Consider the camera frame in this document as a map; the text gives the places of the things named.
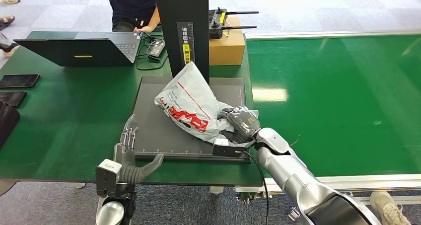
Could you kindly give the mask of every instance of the label on stand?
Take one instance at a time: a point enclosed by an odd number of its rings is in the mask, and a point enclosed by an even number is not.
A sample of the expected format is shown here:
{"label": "label on stand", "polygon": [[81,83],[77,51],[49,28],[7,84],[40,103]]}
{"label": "label on stand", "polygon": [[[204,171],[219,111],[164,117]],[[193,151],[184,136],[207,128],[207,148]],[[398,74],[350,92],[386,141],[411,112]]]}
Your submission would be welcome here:
{"label": "label on stand", "polygon": [[192,22],[177,22],[178,41],[180,44],[183,66],[195,61],[195,40]]}

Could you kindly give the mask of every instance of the yellow label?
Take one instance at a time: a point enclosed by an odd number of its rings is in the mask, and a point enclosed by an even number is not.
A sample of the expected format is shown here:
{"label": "yellow label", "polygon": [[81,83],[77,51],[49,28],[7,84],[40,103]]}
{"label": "yellow label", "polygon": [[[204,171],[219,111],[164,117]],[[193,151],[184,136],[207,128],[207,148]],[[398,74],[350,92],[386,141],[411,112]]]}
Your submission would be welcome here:
{"label": "yellow label", "polygon": [[184,64],[190,63],[190,45],[189,44],[183,44],[183,58],[184,58]]}
{"label": "yellow label", "polygon": [[225,19],[225,12],[223,12],[221,14],[221,18],[219,19],[219,23],[222,24],[224,19]]}
{"label": "yellow label", "polygon": [[73,55],[75,58],[93,58],[92,55]]}

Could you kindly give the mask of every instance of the laptop keyboard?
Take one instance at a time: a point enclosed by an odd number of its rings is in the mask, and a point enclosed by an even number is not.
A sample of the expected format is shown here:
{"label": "laptop keyboard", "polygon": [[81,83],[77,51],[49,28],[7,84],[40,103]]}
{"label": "laptop keyboard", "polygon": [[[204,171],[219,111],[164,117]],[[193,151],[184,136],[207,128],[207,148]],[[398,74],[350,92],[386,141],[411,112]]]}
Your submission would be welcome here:
{"label": "laptop keyboard", "polygon": [[116,44],[116,46],[129,59],[133,56],[136,48],[136,44]]}

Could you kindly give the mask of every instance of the dark shirt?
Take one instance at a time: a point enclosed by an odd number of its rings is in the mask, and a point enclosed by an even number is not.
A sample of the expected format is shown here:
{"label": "dark shirt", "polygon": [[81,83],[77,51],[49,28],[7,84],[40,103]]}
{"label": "dark shirt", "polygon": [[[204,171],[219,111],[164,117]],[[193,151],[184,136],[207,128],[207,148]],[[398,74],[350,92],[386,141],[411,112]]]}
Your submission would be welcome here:
{"label": "dark shirt", "polygon": [[129,19],[143,20],[144,26],[149,24],[156,7],[155,0],[110,0],[115,20]]}

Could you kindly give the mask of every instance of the gray carpet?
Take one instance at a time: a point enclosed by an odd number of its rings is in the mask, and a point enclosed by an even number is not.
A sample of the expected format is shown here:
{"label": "gray carpet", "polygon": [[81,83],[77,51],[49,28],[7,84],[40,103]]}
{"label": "gray carpet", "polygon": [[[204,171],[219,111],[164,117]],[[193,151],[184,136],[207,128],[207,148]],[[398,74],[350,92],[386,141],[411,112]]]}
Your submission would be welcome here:
{"label": "gray carpet", "polygon": [[[376,31],[421,29],[421,0],[210,0],[210,7],[259,10],[243,15],[243,25],[258,25],[246,33],[297,31]],[[108,0],[22,0],[0,2],[0,16],[13,14],[15,23],[2,32],[11,39],[33,30],[110,31]],[[6,59],[0,57],[0,68]],[[250,205],[234,201],[232,189],[219,196],[207,187],[140,186],[134,225],[260,225],[264,200]],[[78,190],[67,184],[20,182],[0,197],[0,225],[94,224],[95,186]],[[287,219],[292,207],[285,196],[271,199],[270,224],[296,224]],[[404,213],[421,224],[421,207]]]}
{"label": "gray carpet", "polygon": [[[265,221],[266,201],[237,202],[233,188],[214,195],[208,187],[138,186],[137,193],[133,225],[262,225]],[[94,184],[75,189],[64,183],[19,182],[0,196],[0,225],[93,225],[96,206]],[[287,218],[292,206],[284,195],[270,199],[269,224],[300,224]],[[413,223],[421,224],[420,211],[420,205],[404,206]]]}

